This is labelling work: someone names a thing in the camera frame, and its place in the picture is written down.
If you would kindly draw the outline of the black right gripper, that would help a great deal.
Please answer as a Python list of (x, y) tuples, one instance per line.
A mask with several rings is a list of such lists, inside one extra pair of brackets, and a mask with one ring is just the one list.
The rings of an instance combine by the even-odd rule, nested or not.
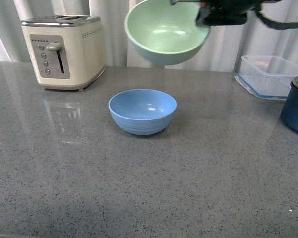
[(278, 22), (261, 13), (264, 3), (275, 0), (194, 0), (199, 5), (195, 19), (196, 26), (243, 25), (247, 22), (247, 12), (254, 11), (256, 16), (267, 26), (276, 27)]

